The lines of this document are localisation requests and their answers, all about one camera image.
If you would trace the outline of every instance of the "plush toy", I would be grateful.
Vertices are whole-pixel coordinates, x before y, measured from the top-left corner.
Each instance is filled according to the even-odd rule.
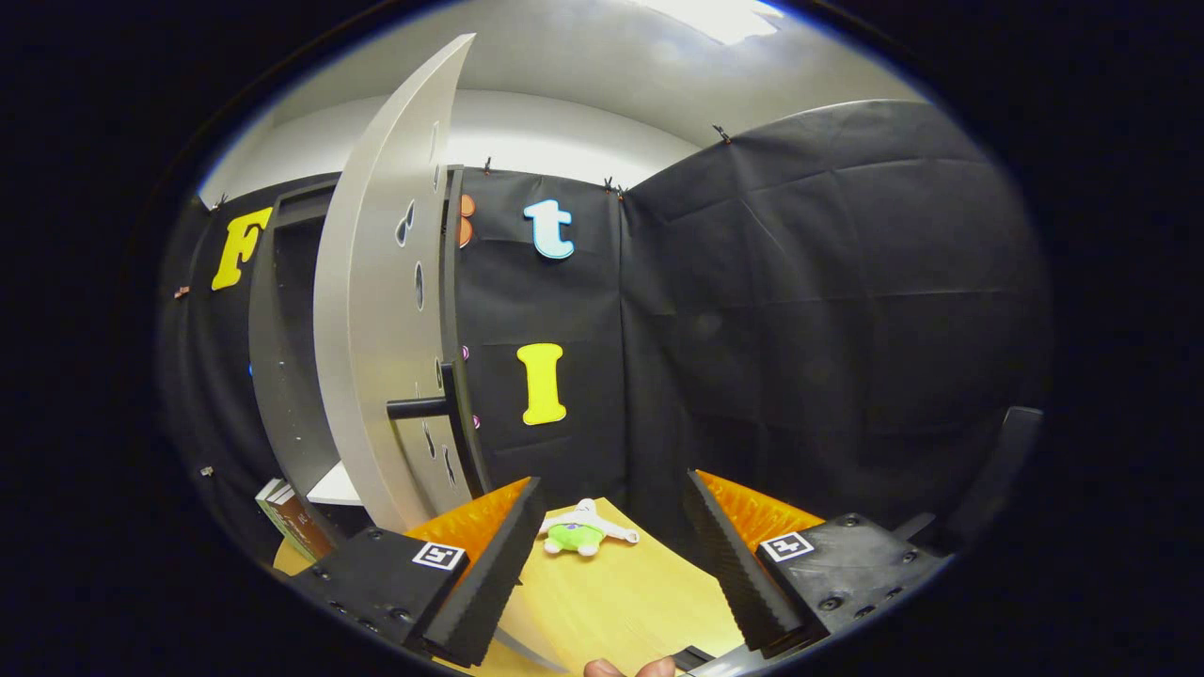
[[[543,549],[551,554],[576,551],[585,557],[594,557],[607,536],[622,538],[628,543],[639,542],[639,532],[635,529],[624,529],[598,517],[594,499],[583,499],[577,504],[577,510],[544,519],[539,532],[548,535]]]

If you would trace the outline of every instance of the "brown book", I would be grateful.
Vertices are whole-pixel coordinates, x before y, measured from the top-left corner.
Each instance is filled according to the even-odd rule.
[[[313,522],[313,518],[306,513],[305,507],[301,506],[301,499],[291,487],[284,485],[284,488],[268,498],[267,502],[276,511],[276,514],[288,528],[289,532],[293,534],[293,537],[305,548],[306,552],[302,554],[309,555],[306,559],[312,558],[312,561],[317,561],[334,549],[326,535],[321,532],[321,529]]]

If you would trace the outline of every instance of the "wooden table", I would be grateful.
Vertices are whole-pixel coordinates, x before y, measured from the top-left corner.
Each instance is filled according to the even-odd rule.
[[[596,501],[603,519],[638,529],[606,499]],[[573,507],[550,511],[548,517]],[[550,555],[539,537],[531,544],[521,579],[498,625],[571,675],[606,658],[630,676],[691,644],[721,655],[744,642],[719,582],[642,530],[639,543],[607,538],[592,558],[569,552]],[[453,667],[482,677],[556,675],[496,640],[480,666]]]

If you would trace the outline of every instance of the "ceiling light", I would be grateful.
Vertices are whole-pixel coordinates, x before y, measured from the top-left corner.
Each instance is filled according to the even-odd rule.
[[[781,12],[755,0],[630,0],[655,10],[706,34],[724,45],[736,45],[751,35],[778,31],[762,17],[781,17]]]

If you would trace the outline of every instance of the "hand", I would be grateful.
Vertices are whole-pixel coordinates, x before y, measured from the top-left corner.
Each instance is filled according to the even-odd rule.
[[[673,658],[665,657],[641,667],[636,677],[673,677],[674,675],[677,675],[677,666],[673,664]],[[610,665],[609,660],[600,658],[585,664],[585,677],[622,677],[622,673],[619,672],[618,667]]]

